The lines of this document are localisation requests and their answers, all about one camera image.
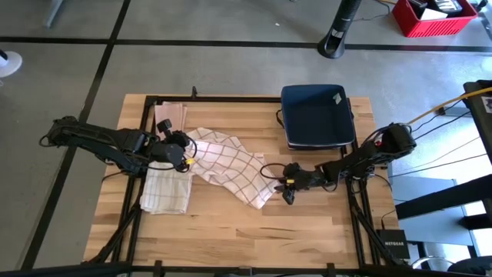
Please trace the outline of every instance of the red bin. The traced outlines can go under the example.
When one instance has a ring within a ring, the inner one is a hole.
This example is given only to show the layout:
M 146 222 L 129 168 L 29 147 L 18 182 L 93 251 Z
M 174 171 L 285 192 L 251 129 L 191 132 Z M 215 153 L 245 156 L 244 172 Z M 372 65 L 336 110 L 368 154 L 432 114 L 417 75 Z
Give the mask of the red bin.
M 477 17 L 477 12 L 467 0 L 457 0 L 463 11 L 460 17 L 436 20 L 420 20 L 414 13 L 408 0 L 398 0 L 393 8 L 393 15 L 397 20 L 404 36 L 421 38 L 433 35 L 455 35 Z

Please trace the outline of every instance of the white base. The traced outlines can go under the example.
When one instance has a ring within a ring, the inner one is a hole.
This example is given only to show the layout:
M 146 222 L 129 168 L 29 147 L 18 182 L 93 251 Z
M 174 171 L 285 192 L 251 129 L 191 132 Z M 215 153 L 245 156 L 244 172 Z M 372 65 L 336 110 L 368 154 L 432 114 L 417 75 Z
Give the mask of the white base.
M 22 57 L 18 53 L 6 51 L 5 54 L 8 56 L 7 65 L 0 67 L 0 78 L 13 74 L 22 65 Z

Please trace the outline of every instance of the grid pattern cloth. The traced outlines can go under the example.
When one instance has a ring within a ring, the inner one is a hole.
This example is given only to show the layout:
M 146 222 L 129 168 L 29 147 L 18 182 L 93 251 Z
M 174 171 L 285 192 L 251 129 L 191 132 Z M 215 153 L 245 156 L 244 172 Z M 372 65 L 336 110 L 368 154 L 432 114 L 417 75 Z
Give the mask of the grid pattern cloth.
M 185 213 L 191 191 L 191 177 L 201 176 L 205 181 L 224 186 L 243 203 L 261 209 L 273 195 L 277 180 L 260 175 L 265 164 L 261 153 L 249 153 L 237 137 L 206 128 L 188 133 L 197 143 L 195 163 L 188 173 L 149 169 L 141 197 L 142 209 L 151 213 Z M 192 156 L 194 148 L 187 148 L 186 156 Z M 169 165 L 153 162 L 152 167 Z M 266 176 L 274 175 L 265 169 Z

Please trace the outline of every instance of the concrete floor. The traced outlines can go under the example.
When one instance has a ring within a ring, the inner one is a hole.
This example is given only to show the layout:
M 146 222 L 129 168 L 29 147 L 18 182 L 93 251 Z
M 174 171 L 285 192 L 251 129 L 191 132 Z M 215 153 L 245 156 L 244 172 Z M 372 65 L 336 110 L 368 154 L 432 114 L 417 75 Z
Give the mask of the concrete floor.
M 42 20 L 49 1 L 0 0 L 0 37 L 108 38 L 122 2 L 67 0 L 53 29 L 47 30 Z M 333 20 L 338 2 L 132 1 L 119 38 L 316 42 Z M 357 18 L 384 12 L 383 6 L 366 0 Z M 411 39 L 400 34 L 392 15 L 355 22 L 347 42 L 492 46 L 479 19 L 456 36 Z M 0 87 L 2 271 L 22 262 L 63 154 L 64 149 L 39 147 L 38 138 L 52 119 L 80 112 L 105 47 L 0 43 L 0 48 L 19 52 L 24 59 L 19 72 L 2 79 Z M 88 122 L 114 128 L 127 93 L 188 95 L 196 85 L 202 94 L 279 95 L 285 85 L 334 83 L 343 85 L 349 96 L 371 97 L 377 125 L 383 126 L 406 122 L 463 93 L 463 83 L 490 78 L 491 73 L 492 53 L 347 51 L 338 60 L 327 60 L 299 48 L 117 45 Z M 437 118 L 430 125 L 447 120 Z M 412 156 L 395 162 L 394 173 L 428 162 L 476 134 L 466 118 L 442 128 L 419 140 Z M 482 152 L 477 142 L 436 164 Z M 93 155 L 77 151 L 36 266 L 80 262 L 104 170 Z M 475 159 L 415 175 L 465 182 L 490 170 L 487 159 Z

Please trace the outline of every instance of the checkered towel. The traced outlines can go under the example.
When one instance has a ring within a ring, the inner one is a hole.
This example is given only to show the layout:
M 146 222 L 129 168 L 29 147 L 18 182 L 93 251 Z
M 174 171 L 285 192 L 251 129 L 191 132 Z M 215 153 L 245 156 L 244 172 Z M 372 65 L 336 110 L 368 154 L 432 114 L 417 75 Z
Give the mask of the checkered towel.
M 206 128 L 198 128 L 188 135 L 197 143 L 195 163 L 188 173 L 149 169 L 145 181 L 141 207 L 151 213 L 185 213 L 191 191 L 191 177 L 201 176 L 213 185 L 221 185 L 242 202 L 261 209 L 274 193 L 278 181 L 260 175 L 264 157 L 249 153 L 237 137 L 231 137 Z M 191 156 L 193 146 L 187 148 Z M 152 167 L 169 165 L 153 162 Z M 265 169 L 265 175 L 274 176 Z

